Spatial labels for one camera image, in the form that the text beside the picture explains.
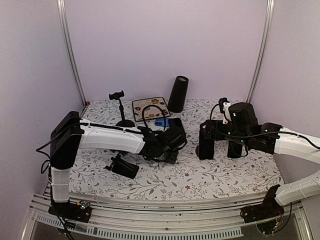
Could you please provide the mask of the blue edged black phone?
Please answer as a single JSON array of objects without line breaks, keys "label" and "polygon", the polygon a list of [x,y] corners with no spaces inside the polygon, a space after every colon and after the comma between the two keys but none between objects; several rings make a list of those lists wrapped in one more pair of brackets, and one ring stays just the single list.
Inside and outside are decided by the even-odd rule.
[{"label": "blue edged black phone", "polygon": [[215,153],[215,141],[211,134],[204,129],[199,131],[198,157],[200,160],[213,160]]}]

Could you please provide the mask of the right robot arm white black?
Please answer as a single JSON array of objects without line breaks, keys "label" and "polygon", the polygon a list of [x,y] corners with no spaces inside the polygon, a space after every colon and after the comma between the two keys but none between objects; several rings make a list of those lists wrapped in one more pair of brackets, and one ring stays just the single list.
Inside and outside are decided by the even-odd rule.
[{"label": "right robot arm white black", "polygon": [[[243,151],[260,151],[271,155],[287,155],[320,162],[320,139],[304,136],[280,124],[267,122],[259,124],[252,104],[237,102],[231,104],[226,98],[219,100],[217,107],[223,118],[207,119],[199,127],[198,157],[211,160],[214,157],[215,142],[227,141],[227,156],[242,158]],[[319,195],[320,173],[316,173],[284,185],[271,187],[259,206],[262,218],[269,218],[278,207]]]}]

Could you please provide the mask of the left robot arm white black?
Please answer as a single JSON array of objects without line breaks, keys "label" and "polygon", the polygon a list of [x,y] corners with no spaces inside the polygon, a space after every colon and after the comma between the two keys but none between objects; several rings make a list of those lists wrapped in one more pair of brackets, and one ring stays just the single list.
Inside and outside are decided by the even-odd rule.
[{"label": "left robot arm white black", "polygon": [[79,149],[104,149],[126,152],[147,161],[175,164],[178,153],[187,144],[180,118],[171,118],[169,128],[160,131],[146,126],[106,125],[80,118],[77,111],[69,112],[51,132],[50,140],[38,147],[42,153],[49,147],[49,177],[55,209],[63,216],[74,213],[69,202],[70,171]]}]

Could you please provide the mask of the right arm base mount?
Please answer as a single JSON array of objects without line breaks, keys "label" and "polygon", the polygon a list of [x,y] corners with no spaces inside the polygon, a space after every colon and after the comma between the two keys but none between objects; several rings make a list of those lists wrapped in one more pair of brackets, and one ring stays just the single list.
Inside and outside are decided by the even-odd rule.
[{"label": "right arm base mount", "polygon": [[263,198],[262,203],[255,205],[247,205],[240,210],[240,216],[245,223],[261,221],[285,213],[284,207],[276,201],[276,191],[280,187],[279,184],[272,186]]}]

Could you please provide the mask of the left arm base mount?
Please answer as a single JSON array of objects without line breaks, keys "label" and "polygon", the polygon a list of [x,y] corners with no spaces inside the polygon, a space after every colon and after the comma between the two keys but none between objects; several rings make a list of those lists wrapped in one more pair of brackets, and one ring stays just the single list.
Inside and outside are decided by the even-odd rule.
[{"label": "left arm base mount", "polygon": [[91,217],[92,208],[89,201],[81,200],[77,203],[70,201],[57,203],[52,202],[48,213],[59,217],[61,220],[73,220],[88,223]]}]

